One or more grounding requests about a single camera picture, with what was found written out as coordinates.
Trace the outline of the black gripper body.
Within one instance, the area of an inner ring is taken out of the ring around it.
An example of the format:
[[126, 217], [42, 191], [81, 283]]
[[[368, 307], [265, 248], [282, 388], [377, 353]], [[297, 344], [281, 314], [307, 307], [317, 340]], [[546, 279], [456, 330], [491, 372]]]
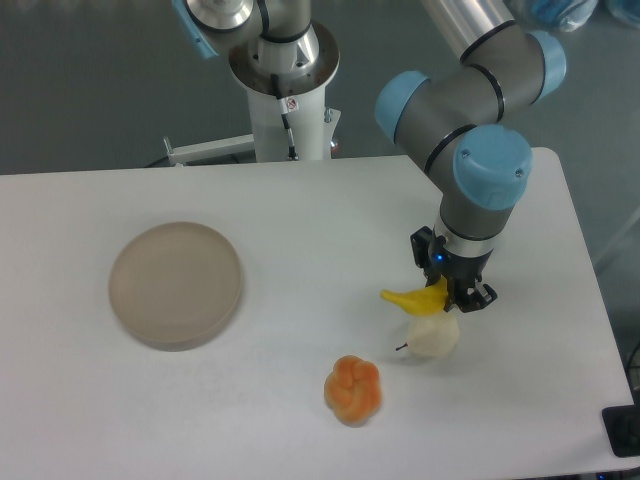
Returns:
[[440, 278], [445, 278], [450, 295], [455, 297], [471, 294], [493, 253], [490, 250], [481, 256], [464, 257], [446, 250], [444, 244], [437, 242], [432, 242], [427, 252], [426, 285], [434, 285]]

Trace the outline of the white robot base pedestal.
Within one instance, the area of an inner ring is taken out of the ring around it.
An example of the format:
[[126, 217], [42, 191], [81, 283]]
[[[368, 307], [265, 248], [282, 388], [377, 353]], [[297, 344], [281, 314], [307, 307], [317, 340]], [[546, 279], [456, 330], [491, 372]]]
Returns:
[[246, 92], [251, 132], [181, 147], [165, 139], [168, 163], [187, 165], [246, 153], [258, 162], [329, 159], [341, 112], [325, 105], [325, 90], [339, 59], [335, 38], [317, 21], [291, 42], [257, 37], [233, 47], [229, 66]]

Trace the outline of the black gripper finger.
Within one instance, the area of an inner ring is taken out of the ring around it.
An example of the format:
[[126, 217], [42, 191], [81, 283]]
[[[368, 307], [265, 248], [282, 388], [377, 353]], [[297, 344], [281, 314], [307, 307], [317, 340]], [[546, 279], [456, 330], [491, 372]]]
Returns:
[[429, 253], [432, 239], [433, 233], [428, 226], [421, 227], [410, 236], [414, 263], [422, 270], [428, 270], [432, 267], [432, 261]]
[[493, 303], [497, 298], [497, 292], [488, 284], [475, 283], [473, 286], [454, 280], [447, 286], [447, 300], [444, 311], [454, 309], [462, 313], [470, 313], [482, 310]]

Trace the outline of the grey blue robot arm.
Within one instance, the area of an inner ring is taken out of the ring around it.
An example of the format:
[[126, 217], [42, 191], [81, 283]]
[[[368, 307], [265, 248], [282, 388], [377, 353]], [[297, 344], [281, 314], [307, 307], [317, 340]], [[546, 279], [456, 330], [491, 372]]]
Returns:
[[[502, 118], [556, 90], [566, 56], [553, 36], [523, 31], [500, 1], [425, 7], [461, 67], [441, 81], [397, 75], [375, 119], [442, 195], [435, 223], [411, 237], [416, 265], [429, 284], [445, 284], [447, 309], [472, 312], [497, 297], [482, 272], [532, 168], [529, 144]], [[177, 1], [174, 9], [202, 56], [228, 58], [247, 93], [258, 161], [330, 157], [324, 99], [340, 55], [309, 2]]]

